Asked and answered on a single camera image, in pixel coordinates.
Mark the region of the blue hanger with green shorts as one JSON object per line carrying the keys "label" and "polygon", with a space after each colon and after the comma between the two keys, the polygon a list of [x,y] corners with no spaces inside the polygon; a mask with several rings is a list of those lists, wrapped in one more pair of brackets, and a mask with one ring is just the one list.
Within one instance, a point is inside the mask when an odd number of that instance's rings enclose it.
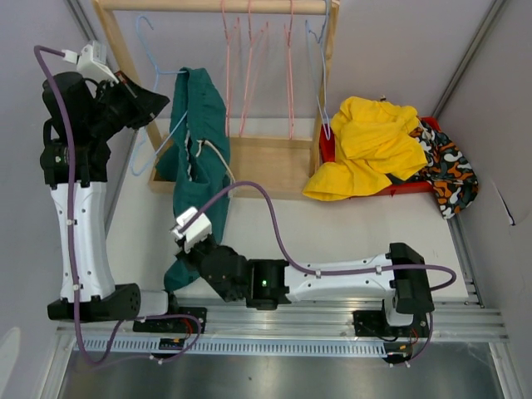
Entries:
{"label": "blue hanger with green shorts", "polygon": [[[154,84],[152,86],[152,89],[150,90],[150,93],[151,94],[155,94],[158,97],[161,97],[162,101],[163,101],[162,102],[162,106],[165,106],[166,104],[169,103],[170,100],[166,96],[161,95],[160,93],[157,92],[158,91],[159,82],[160,82],[160,77],[161,76],[178,76],[179,74],[183,74],[184,71],[163,71],[163,70],[160,69],[160,66],[159,66],[157,60],[155,59],[155,56],[154,56],[153,52],[151,51],[151,49],[149,47],[149,44],[146,41],[145,35],[143,34],[142,29],[140,27],[142,22],[145,22],[145,24],[151,30],[153,30],[154,28],[153,28],[153,25],[151,24],[151,22],[150,22],[150,20],[149,20],[149,18],[147,16],[140,15],[135,20],[135,33],[136,33],[136,36],[139,39],[141,45],[143,46],[143,48],[145,50],[145,54],[146,54],[146,56],[148,58],[148,61],[150,62],[151,66],[153,67],[153,70],[154,70],[154,73],[155,73],[155,80],[154,80]],[[151,156],[151,158],[145,164],[143,164],[141,167],[137,168],[135,166],[137,156],[138,156],[140,150],[143,148],[143,146],[148,141],[147,126],[141,127],[137,131],[137,135],[140,137],[140,142],[134,146],[133,151],[131,153],[130,161],[129,161],[129,170],[130,170],[131,174],[134,175],[135,177],[141,176],[148,169],[149,166],[153,165],[153,163],[155,162],[157,156],[159,155],[159,153],[163,149],[163,145],[165,145],[167,143],[167,141],[168,141],[168,139],[164,139],[163,143],[161,145],[156,145],[155,146],[155,150],[154,150],[154,154]]]}

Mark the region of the orange camouflage shorts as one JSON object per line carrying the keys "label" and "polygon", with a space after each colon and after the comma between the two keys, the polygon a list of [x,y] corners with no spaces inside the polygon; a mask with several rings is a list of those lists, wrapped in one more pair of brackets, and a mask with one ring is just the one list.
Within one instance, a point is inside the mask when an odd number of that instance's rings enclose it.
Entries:
{"label": "orange camouflage shorts", "polygon": [[452,219],[472,205],[480,185],[470,162],[447,134],[420,120],[410,133],[425,152],[427,165],[408,182],[427,182],[443,219]]}

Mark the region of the light blue wire hanger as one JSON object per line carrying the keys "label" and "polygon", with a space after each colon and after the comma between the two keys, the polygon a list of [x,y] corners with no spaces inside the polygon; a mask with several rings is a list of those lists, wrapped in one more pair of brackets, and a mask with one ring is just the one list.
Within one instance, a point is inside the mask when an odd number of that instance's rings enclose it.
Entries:
{"label": "light blue wire hanger", "polygon": [[318,115],[320,117],[322,128],[324,129],[325,138],[326,140],[330,140],[332,131],[330,128],[330,117],[327,112],[328,98],[325,44],[328,38],[327,30],[329,26],[332,2],[324,1],[324,4],[325,14],[320,30],[318,32],[314,31],[308,20],[306,20],[304,23],[304,29],[308,61],[315,91]]}

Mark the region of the pink wire hanger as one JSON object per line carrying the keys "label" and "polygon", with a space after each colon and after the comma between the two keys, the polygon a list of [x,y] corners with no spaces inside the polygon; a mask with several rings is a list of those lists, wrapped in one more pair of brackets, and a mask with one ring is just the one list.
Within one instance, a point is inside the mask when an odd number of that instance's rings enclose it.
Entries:
{"label": "pink wire hanger", "polygon": [[286,88],[288,102],[288,138],[294,134],[294,98],[293,98],[293,59],[292,59],[292,32],[293,32],[293,0],[289,1],[290,19],[284,25],[285,51],[286,51]]}

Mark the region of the pink hanger with yellow shorts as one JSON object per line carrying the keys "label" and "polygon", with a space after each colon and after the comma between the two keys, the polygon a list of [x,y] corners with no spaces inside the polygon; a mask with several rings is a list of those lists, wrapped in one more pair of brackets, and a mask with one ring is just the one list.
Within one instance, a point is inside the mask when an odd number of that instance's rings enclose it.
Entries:
{"label": "pink hanger with yellow shorts", "polygon": [[227,12],[226,12],[226,1],[220,1],[223,28],[224,28],[224,39],[226,43],[226,54],[225,54],[225,135],[230,136],[230,117],[232,111],[232,100],[233,100],[233,77],[232,77],[232,66],[231,66],[231,54],[232,54],[232,42],[234,35],[239,32],[239,18],[235,20],[235,24],[230,25],[228,23]]}

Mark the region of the green shorts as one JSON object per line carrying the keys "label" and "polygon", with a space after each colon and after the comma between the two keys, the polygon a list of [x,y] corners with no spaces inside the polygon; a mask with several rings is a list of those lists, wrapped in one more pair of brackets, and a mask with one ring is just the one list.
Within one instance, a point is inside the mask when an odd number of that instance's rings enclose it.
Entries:
{"label": "green shorts", "polygon": [[201,208],[231,184],[225,117],[224,101],[209,73],[181,68],[170,113],[172,144],[156,165],[159,176],[174,183],[175,217],[191,207]]}

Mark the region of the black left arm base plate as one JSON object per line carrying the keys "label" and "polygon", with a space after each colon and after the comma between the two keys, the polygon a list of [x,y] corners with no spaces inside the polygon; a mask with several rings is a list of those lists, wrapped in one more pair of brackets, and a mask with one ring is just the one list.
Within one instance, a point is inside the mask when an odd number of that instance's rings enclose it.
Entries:
{"label": "black left arm base plate", "polygon": [[178,307],[177,313],[146,318],[133,322],[135,333],[204,333],[207,322],[207,308]]}

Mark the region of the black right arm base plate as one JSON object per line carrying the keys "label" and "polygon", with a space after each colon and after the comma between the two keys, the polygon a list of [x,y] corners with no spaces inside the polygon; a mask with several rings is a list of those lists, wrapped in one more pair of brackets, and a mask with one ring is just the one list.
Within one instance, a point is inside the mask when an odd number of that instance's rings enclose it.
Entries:
{"label": "black right arm base plate", "polygon": [[392,326],[383,310],[359,310],[352,313],[353,326],[357,337],[375,337],[391,341],[407,337],[428,337],[429,323],[426,315],[414,315],[406,326]]}

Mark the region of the yellow shorts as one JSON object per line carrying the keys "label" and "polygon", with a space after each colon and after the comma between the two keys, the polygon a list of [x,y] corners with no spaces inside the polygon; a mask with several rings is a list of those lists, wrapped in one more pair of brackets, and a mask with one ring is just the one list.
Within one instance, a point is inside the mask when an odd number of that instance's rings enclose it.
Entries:
{"label": "yellow shorts", "polygon": [[427,166],[425,151],[411,136],[420,125],[413,106],[357,96],[347,98],[330,120],[335,161],[323,163],[303,194],[320,201],[371,196],[409,180]]}

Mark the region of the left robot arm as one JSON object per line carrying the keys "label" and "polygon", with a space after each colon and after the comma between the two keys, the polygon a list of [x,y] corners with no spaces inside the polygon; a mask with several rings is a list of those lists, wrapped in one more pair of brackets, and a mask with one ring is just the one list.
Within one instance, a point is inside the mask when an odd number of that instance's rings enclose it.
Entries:
{"label": "left robot arm", "polygon": [[107,141],[124,128],[139,129],[152,122],[169,103],[116,72],[113,81],[96,81],[78,72],[55,75],[66,106],[75,148],[74,185],[68,184],[67,131],[48,82],[42,99],[51,117],[43,125],[40,165],[55,204],[62,242],[62,288],[48,304],[51,320],[79,318],[84,323],[151,316],[164,333],[180,324],[180,311],[163,291],[142,290],[136,283],[115,283],[109,267],[104,227]]}

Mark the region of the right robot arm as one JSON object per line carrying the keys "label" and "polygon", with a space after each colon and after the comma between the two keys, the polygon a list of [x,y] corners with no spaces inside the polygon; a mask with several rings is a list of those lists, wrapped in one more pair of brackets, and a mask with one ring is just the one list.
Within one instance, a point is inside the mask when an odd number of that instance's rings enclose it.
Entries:
{"label": "right robot arm", "polygon": [[273,311],[280,305],[328,298],[361,296],[382,302],[381,329],[400,334],[414,317],[434,309],[425,261],[404,243],[392,243],[384,254],[334,264],[304,264],[285,259],[247,259],[212,235],[188,242],[181,238],[177,259],[226,302],[243,301],[247,308]]}

